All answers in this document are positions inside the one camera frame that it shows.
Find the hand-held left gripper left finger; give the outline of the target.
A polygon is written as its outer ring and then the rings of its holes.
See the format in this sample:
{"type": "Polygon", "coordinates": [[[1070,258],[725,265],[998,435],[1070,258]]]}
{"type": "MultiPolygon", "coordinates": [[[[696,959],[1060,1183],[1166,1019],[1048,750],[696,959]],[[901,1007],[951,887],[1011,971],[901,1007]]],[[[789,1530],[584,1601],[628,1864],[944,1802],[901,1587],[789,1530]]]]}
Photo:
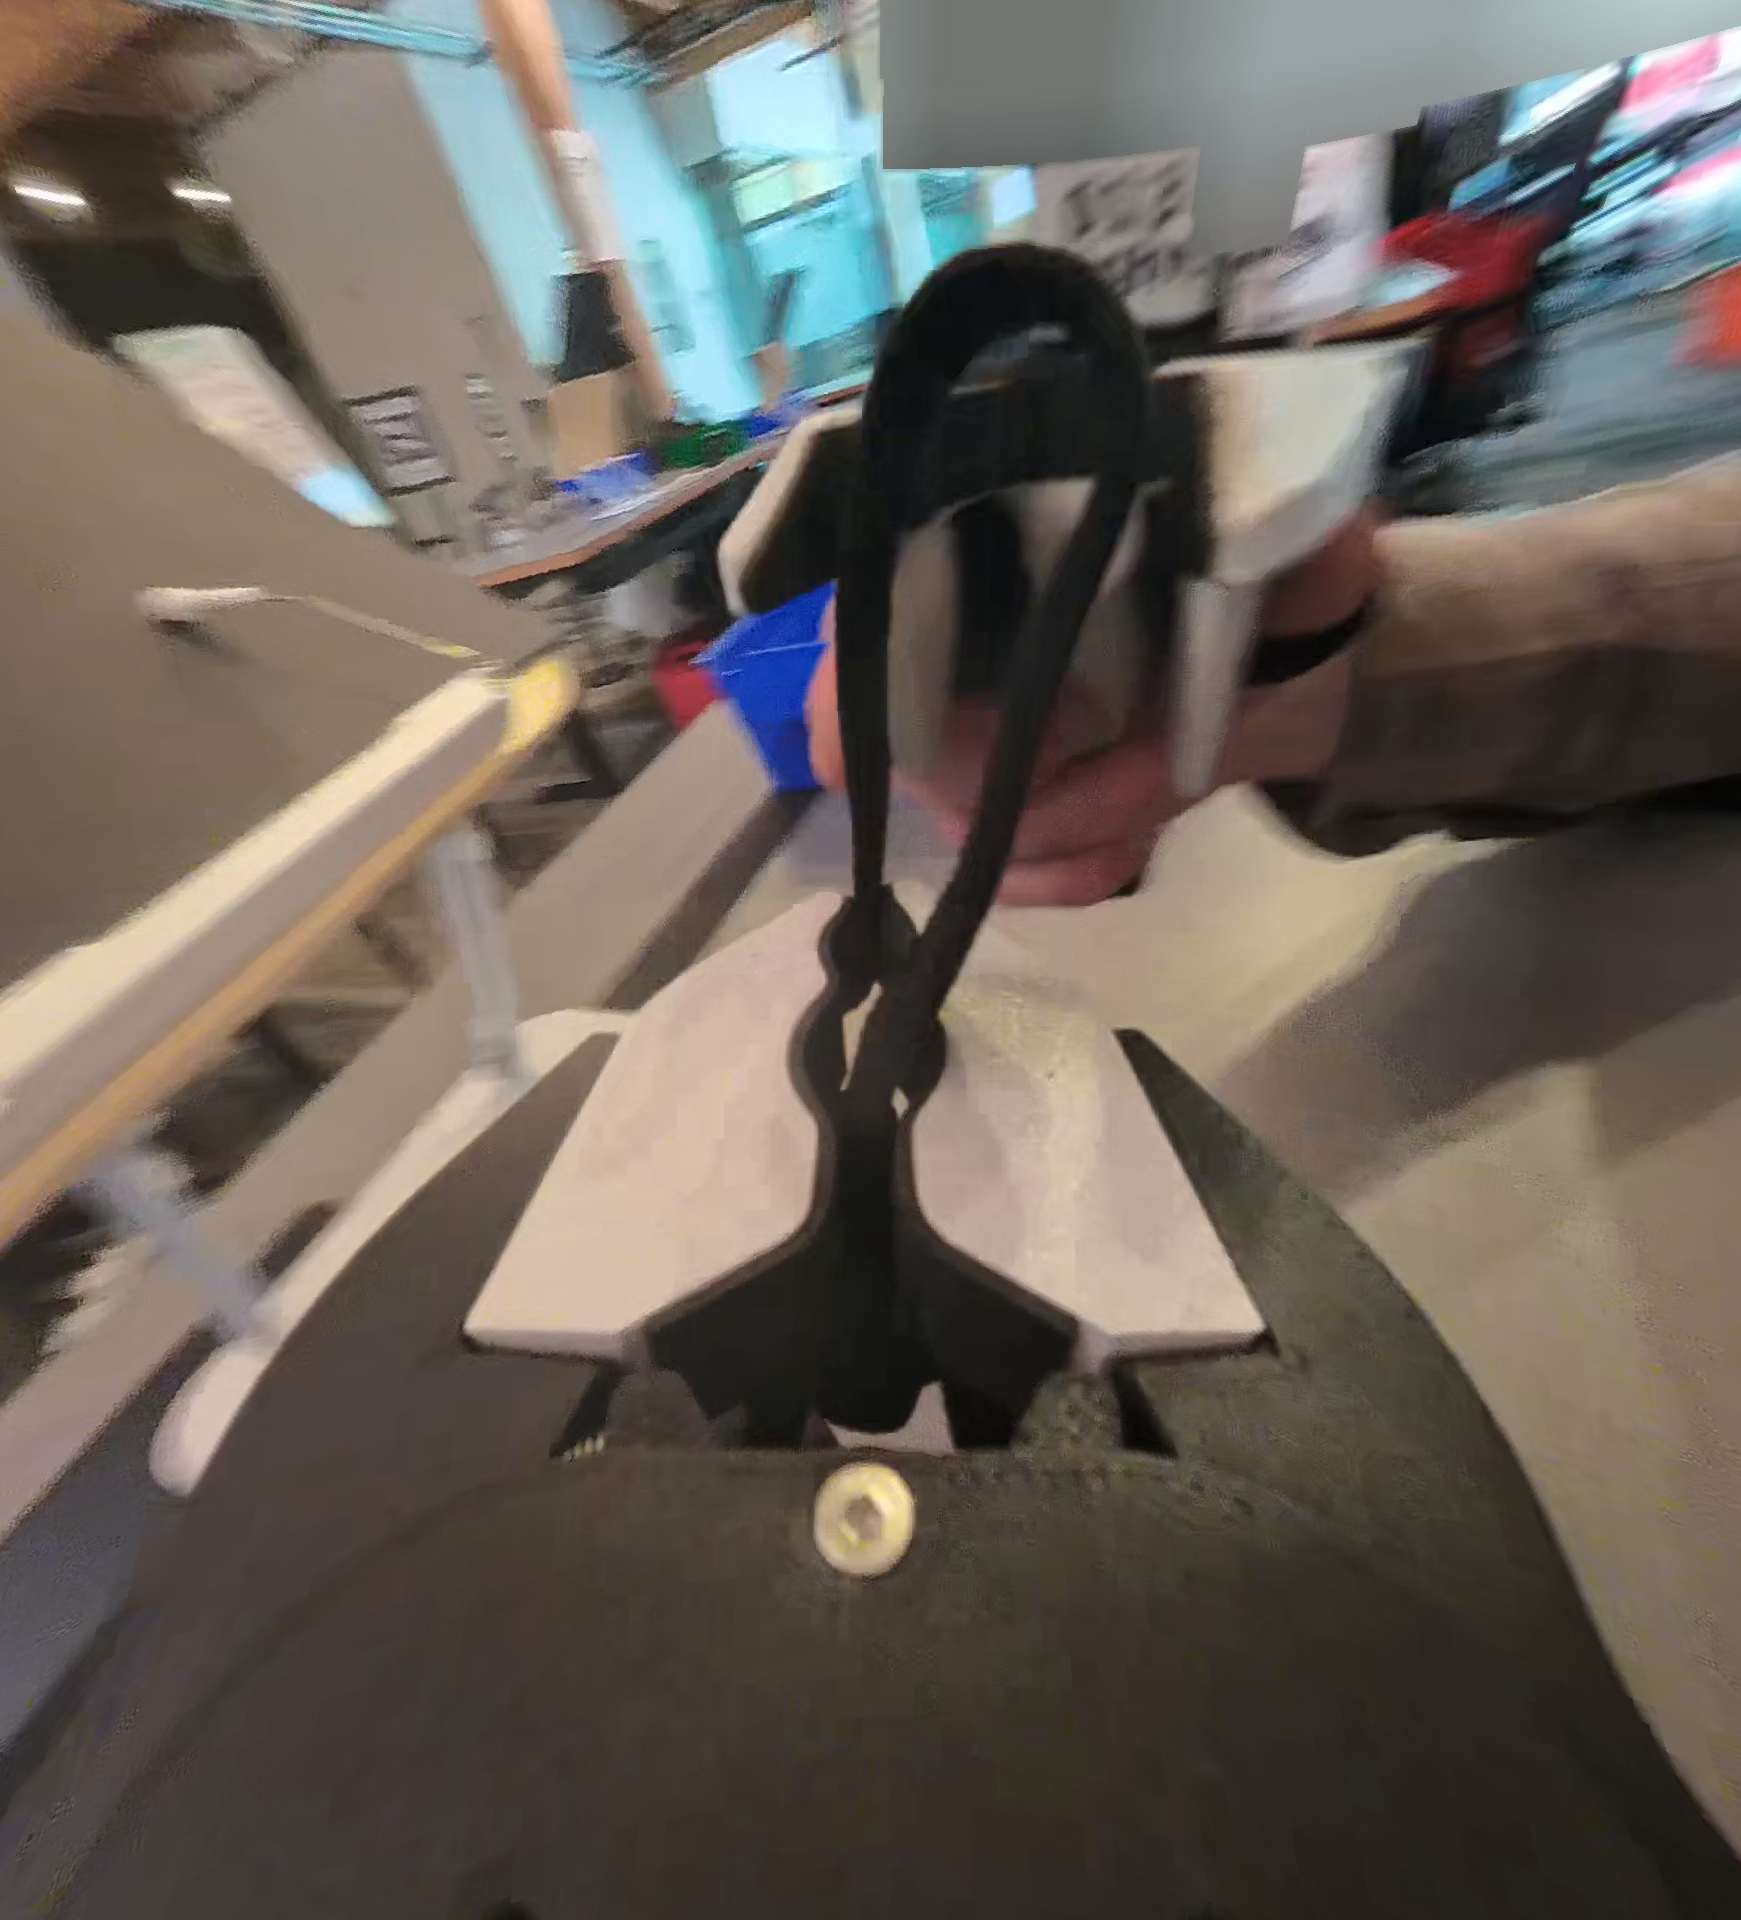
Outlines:
{"type": "Polygon", "coordinates": [[[840,900],[802,900],[660,988],[615,1037],[467,1313],[477,1348],[656,1369],[706,1415],[852,1406],[820,1129],[790,1047],[840,900]]]}

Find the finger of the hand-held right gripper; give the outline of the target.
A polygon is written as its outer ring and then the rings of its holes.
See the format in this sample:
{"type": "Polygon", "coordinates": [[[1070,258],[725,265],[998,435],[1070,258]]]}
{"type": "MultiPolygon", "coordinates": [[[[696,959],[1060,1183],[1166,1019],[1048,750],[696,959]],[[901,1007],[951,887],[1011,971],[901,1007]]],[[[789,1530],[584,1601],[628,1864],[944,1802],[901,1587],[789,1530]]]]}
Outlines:
{"type": "Polygon", "coordinates": [[[1158,371],[1158,476],[1187,515],[1169,558],[1169,751],[1187,794],[1214,784],[1264,592],[1370,494],[1418,341],[1190,356],[1158,371]]]}
{"type": "MultiPolygon", "coordinates": [[[[858,414],[810,414],[762,470],[717,539],[722,599],[738,614],[789,604],[843,573],[852,529],[858,414]]],[[[967,668],[967,621],[992,580],[992,504],[936,511],[895,544],[886,635],[886,729],[895,768],[933,768],[967,668]]]]}

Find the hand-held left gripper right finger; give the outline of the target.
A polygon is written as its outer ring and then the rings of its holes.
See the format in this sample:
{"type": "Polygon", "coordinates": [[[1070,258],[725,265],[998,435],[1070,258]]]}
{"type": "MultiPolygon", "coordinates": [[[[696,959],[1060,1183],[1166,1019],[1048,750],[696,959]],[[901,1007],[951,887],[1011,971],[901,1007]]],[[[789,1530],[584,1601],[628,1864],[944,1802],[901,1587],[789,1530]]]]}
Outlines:
{"type": "Polygon", "coordinates": [[[1069,1327],[1060,1369],[1227,1358],[1267,1318],[1114,1026],[1028,959],[975,959],[940,1068],[892,1111],[889,1187],[926,1252],[1069,1327]]]}

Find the person's right hand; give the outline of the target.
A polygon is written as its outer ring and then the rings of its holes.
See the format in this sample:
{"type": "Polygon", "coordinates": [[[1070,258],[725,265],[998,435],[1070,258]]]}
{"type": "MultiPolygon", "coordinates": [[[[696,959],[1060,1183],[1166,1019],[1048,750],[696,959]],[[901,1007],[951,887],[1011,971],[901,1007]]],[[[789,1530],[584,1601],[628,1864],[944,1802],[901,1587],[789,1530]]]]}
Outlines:
{"type": "Polygon", "coordinates": [[[1134,887],[1158,838],[1227,787],[1315,787],[1334,763],[1354,679],[1354,641],[1382,586],[1387,508],[1368,500],[1306,562],[1275,576],[1257,602],[1257,655],[1336,651],[1295,679],[1245,686],[1200,787],[1172,774],[1169,712],[1155,699],[1098,744],[1093,699],[1064,685],[1033,760],[1026,811],[998,887],[1001,904],[1097,904],[1134,887]]]}

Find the blue plastic bin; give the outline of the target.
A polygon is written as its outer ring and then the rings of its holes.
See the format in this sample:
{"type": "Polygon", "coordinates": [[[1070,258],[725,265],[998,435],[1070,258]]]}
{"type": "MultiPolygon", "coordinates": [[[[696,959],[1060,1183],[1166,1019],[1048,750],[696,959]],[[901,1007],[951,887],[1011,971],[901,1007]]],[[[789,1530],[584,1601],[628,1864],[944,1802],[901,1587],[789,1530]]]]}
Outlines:
{"type": "Polygon", "coordinates": [[[807,686],[824,655],[831,604],[833,586],[820,586],[779,609],[741,614],[701,655],[762,778],[779,794],[820,788],[810,766],[807,686]]]}

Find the white display stand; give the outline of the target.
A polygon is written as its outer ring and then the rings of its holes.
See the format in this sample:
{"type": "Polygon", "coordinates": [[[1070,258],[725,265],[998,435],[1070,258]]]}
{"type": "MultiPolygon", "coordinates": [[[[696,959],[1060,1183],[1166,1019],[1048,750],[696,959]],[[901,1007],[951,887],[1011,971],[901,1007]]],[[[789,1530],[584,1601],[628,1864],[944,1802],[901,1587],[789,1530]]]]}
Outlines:
{"type": "Polygon", "coordinates": [[[166,1115],[576,712],[499,599],[0,315],[0,1419],[166,1115]]]}

